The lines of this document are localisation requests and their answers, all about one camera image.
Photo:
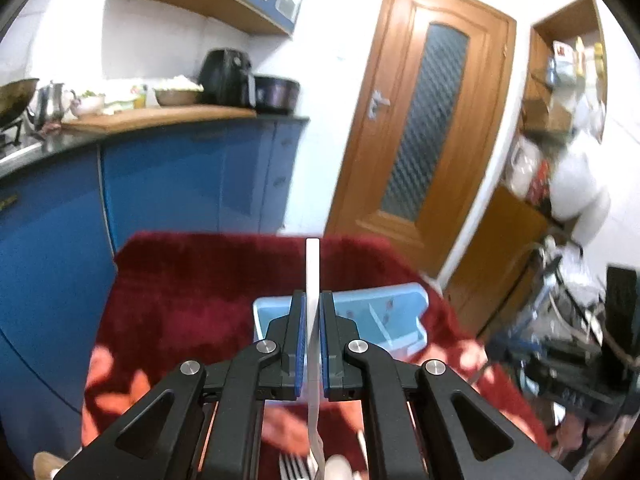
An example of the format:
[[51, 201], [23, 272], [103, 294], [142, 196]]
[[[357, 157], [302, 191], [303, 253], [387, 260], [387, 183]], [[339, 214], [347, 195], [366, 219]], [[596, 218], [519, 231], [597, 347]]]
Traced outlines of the beige plastic spoon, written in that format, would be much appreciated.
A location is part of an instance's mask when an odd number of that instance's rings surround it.
[[352, 480], [352, 466], [343, 455], [329, 457], [324, 464], [324, 480]]

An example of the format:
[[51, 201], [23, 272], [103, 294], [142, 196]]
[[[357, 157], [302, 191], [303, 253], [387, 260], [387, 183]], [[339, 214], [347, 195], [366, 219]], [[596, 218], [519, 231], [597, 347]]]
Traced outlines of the small steel fork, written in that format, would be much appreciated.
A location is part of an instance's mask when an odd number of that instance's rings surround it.
[[278, 464], [280, 478], [282, 480], [312, 479], [307, 461], [303, 457], [291, 454], [280, 454]]

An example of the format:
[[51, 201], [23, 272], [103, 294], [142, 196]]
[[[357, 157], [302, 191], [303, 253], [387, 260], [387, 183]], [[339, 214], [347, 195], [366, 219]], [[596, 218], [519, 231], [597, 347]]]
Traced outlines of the blue kitchen base cabinets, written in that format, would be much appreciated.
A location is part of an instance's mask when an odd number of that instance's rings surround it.
[[59, 133], [1, 159], [1, 460], [80, 445], [115, 255], [141, 231], [273, 233], [303, 118]]

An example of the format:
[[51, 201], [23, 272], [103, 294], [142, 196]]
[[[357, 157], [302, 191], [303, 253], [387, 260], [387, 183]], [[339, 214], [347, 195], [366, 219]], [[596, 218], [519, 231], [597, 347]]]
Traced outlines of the light blue utensil holder box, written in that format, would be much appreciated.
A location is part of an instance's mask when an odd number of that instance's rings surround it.
[[[363, 340], [369, 347], [378, 346], [384, 349], [395, 360], [403, 361], [427, 345], [427, 332], [421, 323], [422, 315], [428, 309], [427, 292], [418, 283], [394, 286], [349, 290], [348, 292], [324, 292], [320, 300], [320, 366], [323, 397], [331, 402], [359, 400], [362, 389], [361, 370], [344, 360], [344, 350], [352, 340]], [[254, 301], [254, 341], [267, 338], [270, 323], [276, 318], [283, 318], [290, 312], [292, 296], [262, 297]], [[258, 399], [277, 402], [306, 402], [307, 393], [303, 385], [306, 382], [304, 371], [307, 358], [303, 356], [303, 364], [296, 359], [296, 352], [305, 352], [305, 335], [303, 334], [303, 350], [294, 349], [292, 357], [294, 367], [293, 382], [288, 366], [291, 361], [285, 358], [284, 375], [272, 374], [268, 370], [262, 378], [284, 379], [292, 382], [291, 391], [282, 393], [281, 387], [274, 384], [260, 385]]]

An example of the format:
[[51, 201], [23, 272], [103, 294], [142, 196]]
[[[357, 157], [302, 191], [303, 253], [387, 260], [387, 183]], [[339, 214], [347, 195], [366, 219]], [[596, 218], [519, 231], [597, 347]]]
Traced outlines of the red floral plush blanket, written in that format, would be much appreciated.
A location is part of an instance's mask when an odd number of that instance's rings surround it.
[[[430, 306], [422, 315], [427, 347], [411, 363], [439, 359], [468, 379], [487, 361], [484, 346], [459, 325], [454, 308], [380, 238], [325, 237], [321, 288], [331, 292], [418, 283]], [[117, 275], [92, 350], [81, 411], [81, 446], [89, 445], [167, 373], [186, 360], [233, 358], [253, 341], [253, 302], [305, 288], [301, 237], [138, 233], [116, 255]], [[551, 445], [536, 417], [501, 368], [473, 387], [544, 452]], [[267, 406], [259, 479], [280, 479], [280, 452], [309, 453], [307, 409]], [[322, 406], [319, 432], [326, 458], [340, 454], [364, 476], [357, 434], [360, 403]]]

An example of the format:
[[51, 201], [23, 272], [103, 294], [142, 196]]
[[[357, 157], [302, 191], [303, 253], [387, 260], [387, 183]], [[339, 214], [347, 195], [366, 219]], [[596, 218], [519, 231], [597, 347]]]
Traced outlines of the white plastic bag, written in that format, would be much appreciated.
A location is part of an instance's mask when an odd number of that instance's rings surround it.
[[549, 182], [551, 214], [565, 223], [582, 216], [591, 206], [611, 207], [606, 156], [599, 141], [580, 130], [555, 161]]

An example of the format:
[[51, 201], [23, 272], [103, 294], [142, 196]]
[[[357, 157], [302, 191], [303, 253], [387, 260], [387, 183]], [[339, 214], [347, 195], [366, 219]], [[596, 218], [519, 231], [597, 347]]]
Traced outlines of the wooden cutting board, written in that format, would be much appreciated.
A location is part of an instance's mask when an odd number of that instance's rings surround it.
[[123, 133], [147, 128], [212, 122], [213, 120], [256, 118], [248, 108], [192, 105], [149, 107], [140, 110], [122, 110], [113, 115], [93, 115], [62, 122], [65, 131], [85, 131], [97, 134]]

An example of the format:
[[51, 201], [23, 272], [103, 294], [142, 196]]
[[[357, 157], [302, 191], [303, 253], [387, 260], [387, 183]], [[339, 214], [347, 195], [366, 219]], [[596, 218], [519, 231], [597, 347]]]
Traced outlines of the white floral bowl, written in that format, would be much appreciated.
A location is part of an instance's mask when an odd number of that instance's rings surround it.
[[104, 110], [105, 100], [103, 94], [95, 94], [91, 91], [79, 94], [73, 91], [72, 96], [70, 112], [78, 119], [99, 115]]

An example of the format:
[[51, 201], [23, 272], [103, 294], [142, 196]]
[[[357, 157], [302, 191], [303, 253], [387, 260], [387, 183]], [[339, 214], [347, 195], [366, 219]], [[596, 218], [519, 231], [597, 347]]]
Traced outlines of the steel kettle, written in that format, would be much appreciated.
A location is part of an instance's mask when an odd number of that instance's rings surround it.
[[65, 91], [62, 82], [53, 82], [36, 91], [32, 102], [27, 105], [26, 117], [36, 131], [50, 125], [59, 125], [70, 109], [66, 98], [73, 99], [73, 92]]

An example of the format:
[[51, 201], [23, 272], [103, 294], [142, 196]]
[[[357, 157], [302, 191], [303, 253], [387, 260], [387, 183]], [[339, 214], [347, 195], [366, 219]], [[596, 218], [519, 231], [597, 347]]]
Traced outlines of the bowl of white food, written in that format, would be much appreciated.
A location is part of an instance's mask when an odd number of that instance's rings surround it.
[[152, 83], [156, 102], [162, 107], [198, 104], [204, 88], [184, 75], [159, 79]]

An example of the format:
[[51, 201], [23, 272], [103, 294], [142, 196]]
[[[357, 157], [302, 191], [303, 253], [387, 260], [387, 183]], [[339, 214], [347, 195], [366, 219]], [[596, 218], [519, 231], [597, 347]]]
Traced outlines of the wooden shelf unit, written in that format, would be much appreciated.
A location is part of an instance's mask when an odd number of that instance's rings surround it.
[[552, 212], [550, 181], [570, 143], [570, 114], [552, 99], [547, 68], [555, 40], [600, 44], [596, 0], [575, 0], [533, 24], [524, 96], [498, 184], [445, 290], [464, 330], [476, 338], [495, 328], [525, 299], [534, 279], [534, 245], [577, 221]]

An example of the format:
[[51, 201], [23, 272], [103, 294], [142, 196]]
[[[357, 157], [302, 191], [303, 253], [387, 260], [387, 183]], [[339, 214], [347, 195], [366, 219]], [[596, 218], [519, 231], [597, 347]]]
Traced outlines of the dark rice cooker pot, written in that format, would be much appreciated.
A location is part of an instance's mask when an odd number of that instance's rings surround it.
[[258, 113], [292, 115], [300, 92], [298, 81], [281, 77], [256, 75], [255, 110]]

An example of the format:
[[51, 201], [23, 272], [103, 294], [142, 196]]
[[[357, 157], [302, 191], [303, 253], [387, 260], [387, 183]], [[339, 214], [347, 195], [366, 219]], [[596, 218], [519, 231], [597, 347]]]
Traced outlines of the black air fryer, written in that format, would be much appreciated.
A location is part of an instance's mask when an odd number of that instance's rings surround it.
[[256, 106], [252, 63], [243, 51], [210, 50], [198, 74], [198, 84], [203, 88], [202, 104], [241, 108]]

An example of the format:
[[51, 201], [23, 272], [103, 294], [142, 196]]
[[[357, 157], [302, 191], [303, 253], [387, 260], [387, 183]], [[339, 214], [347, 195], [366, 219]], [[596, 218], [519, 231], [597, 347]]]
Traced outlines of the wooden door with glass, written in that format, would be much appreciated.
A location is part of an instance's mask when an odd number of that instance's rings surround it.
[[[484, 179], [516, 24], [478, 0], [383, 0], [326, 232], [439, 274]], [[368, 118], [371, 94], [390, 100]]]

